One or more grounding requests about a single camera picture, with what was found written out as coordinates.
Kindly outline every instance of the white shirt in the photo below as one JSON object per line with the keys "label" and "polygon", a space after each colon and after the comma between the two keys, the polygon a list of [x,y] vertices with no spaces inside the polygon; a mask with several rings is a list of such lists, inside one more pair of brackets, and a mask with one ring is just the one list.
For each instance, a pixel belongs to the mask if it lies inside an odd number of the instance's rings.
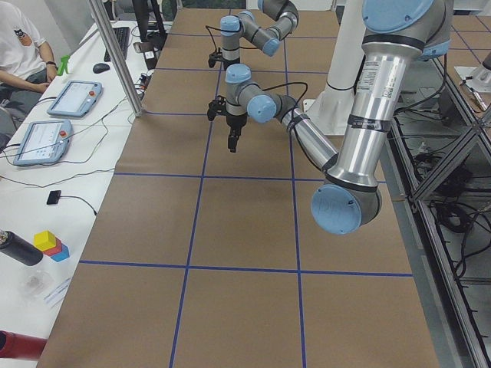
{"label": "white shirt", "polygon": [[8,2],[0,1],[0,16],[0,71],[26,79],[46,68],[38,51],[46,40],[32,22]]}

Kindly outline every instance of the person's arm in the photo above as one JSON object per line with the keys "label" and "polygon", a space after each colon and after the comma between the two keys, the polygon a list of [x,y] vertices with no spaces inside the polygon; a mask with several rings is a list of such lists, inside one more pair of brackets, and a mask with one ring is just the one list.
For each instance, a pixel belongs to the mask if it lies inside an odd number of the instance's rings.
{"label": "person's arm", "polygon": [[[47,41],[40,44],[38,50],[39,56],[41,56],[41,59],[43,59],[45,63],[48,63],[49,61],[54,63],[53,50]],[[56,73],[56,65],[46,64],[46,78],[48,83],[51,83],[51,81],[54,80]]]}
{"label": "person's arm", "polygon": [[6,71],[0,71],[0,82],[9,84],[22,90],[32,90],[34,92],[39,92],[40,94],[43,94],[49,85],[49,83],[34,84],[31,82],[27,82],[22,78],[16,77],[14,74],[7,73]]}

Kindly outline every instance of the person's hand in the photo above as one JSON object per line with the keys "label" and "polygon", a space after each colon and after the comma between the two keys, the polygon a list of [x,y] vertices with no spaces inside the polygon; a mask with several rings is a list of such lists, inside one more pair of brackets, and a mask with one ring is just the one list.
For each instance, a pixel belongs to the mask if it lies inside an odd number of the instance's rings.
{"label": "person's hand", "polygon": [[43,94],[48,89],[49,83],[32,84],[32,90]]}
{"label": "person's hand", "polygon": [[47,65],[46,66],[46,81],[48,83],[51,83],[54,78],[56,77],[57,75],[57,70],[56,70],[56,67],[54,65]]}

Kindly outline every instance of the yellow cube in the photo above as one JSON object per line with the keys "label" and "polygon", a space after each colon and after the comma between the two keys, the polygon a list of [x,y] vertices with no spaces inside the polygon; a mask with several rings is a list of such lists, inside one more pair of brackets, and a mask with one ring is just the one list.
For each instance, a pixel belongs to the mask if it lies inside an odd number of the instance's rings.
{"label": "yellow cube", "polygon": [[48,230],[34,235],[34,246],[40,251],[56,247],[56,236]]}

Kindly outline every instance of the wristwatch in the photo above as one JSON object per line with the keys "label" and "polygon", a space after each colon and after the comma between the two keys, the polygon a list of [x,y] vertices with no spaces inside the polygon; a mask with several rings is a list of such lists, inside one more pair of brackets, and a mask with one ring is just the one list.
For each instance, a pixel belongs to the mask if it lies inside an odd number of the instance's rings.
{"label": "wristwatch", "polygon": [[56,65],[56,63],[54,61],[46,61],[46,65],[54,65],[54,67],[56,67],[58,69],[58,66]]}

